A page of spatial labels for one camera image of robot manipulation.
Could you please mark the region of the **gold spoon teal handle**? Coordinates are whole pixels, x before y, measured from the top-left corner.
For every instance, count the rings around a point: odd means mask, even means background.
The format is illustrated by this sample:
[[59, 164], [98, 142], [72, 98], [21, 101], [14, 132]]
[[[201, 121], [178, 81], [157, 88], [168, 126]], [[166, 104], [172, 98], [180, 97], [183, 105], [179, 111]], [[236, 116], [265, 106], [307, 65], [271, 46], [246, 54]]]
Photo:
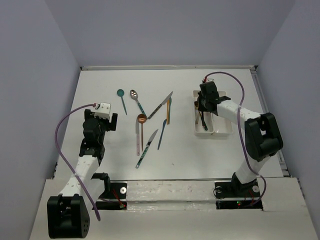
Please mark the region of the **gold spoon teal handle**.
[[199, 123], [199, 120], [201, 120], [201, 125], [202, 125], [202, 128], [207, 131], [208, 130], [208, 127], [205, 123], [205, 118], [203, 116], [203, 112], [201, 112], [199, 110], [199, 102], [198, 101], [195, 101], [194, 102], [194, 108], [195, 108], [195, 124], [198, 124]]

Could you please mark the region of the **black spoon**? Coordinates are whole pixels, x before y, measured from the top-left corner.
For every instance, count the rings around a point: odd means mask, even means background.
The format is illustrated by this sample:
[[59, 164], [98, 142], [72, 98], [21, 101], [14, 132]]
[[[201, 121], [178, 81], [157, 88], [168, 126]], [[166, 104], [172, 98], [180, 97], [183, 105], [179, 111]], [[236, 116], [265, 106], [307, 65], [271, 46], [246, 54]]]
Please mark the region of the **black spoon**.
[[201, 125], [202, 125], [203, 128], [205, 128], [204, 117], [203, 117], [203, 114], [202, 114], [201, 111], [199, 112], [199, 115], [200, 115], [200, 119], [201, 119]]

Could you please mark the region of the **teal plastic spoon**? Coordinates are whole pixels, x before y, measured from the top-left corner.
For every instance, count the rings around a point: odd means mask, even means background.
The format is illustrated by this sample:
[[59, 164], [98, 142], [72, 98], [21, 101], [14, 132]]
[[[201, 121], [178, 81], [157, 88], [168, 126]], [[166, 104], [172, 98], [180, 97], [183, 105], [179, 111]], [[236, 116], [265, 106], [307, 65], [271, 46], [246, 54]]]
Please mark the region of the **teal plastic spoon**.
[[122, 106], [123, 106], [123, 109], [124, 109], [124, 112], [125, 114], [127, 115], [127, 109], [126, 109], [126, 105], [125, 105], [125, 101], [124, 101], [124, 95], [125, 95], [125, 92], [123, 89], [118, 89], [117, 90], [117, 95], [121, 98], [121, 102], [122, 102]]

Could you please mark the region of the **beige plastic spoon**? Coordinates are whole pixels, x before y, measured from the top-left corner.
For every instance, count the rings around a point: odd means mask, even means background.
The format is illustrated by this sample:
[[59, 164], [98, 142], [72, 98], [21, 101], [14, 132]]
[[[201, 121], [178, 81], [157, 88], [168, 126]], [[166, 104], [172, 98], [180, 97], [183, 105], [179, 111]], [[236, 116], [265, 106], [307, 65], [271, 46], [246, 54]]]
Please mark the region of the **beige plastic spoon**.
[[201, 117], [201, 113], [199, 110], [197, 110], [196, 116], [195, 116], [195, 124], [196, 125], [199, 123], [200, 117]]

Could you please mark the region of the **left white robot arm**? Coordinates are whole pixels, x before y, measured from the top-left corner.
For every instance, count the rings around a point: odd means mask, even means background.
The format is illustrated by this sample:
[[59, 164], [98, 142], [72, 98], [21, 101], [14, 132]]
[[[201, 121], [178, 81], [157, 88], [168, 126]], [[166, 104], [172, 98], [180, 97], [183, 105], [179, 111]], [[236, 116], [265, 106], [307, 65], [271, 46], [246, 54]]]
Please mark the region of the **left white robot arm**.
[[90, 210], [101, 219], [96, 201], [110, 194], [111, 182], [107, 173], [97, 169], [104, 158], [105, 133], [115, 131], [117, 113], [111, 105], [101, 102], [84, 105], [83, 139], [77, 164], [73, 167], [62, 152], [59, 153], [72, 174], [64, 188], [51, 196], [46, 204], [48, 235], [51, 239], [84, 239], [90, 228]]

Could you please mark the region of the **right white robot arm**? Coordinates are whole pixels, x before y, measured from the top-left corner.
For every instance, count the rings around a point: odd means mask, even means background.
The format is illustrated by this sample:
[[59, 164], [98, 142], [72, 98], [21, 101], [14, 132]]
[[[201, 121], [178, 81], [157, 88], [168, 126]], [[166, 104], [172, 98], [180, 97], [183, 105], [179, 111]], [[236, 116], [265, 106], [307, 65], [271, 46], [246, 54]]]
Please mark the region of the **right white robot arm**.
[[242, 196], [249, 189], [248, 183], [257, 178], [263, 165], [284, 146], [275, 116], [258, 113], [241, 107], [227, 96], [220, 96], [213, 81], [202, 83], [198, 93], [198, 107], [227, 119], [238, 126], [244, 137], [245, 160], [235, 172], [237, 180], [230, 183], [235, 196]]

